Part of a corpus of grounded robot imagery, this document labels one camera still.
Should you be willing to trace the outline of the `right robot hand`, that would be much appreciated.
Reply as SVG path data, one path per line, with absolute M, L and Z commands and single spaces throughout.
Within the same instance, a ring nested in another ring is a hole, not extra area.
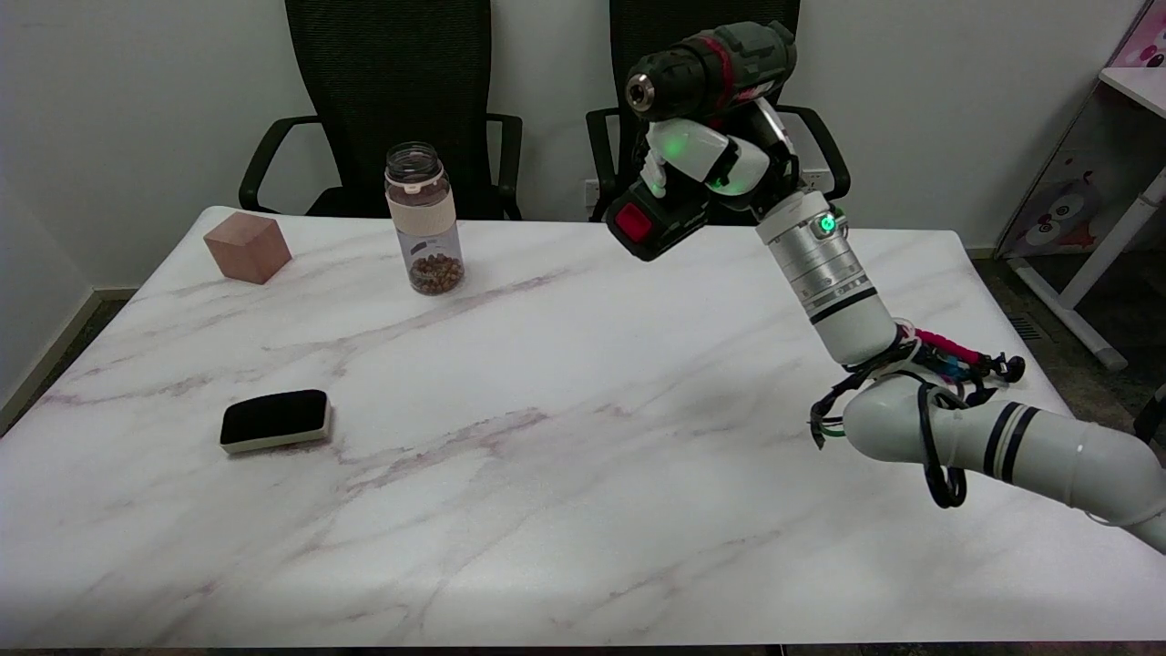
M 717 227 L 753 227 L 803 189 L 791 131 L 768 98 L 736 107 L 718 126 L 689 118 L 649 124 L 640 177 L 661 207 L 696 202 Z

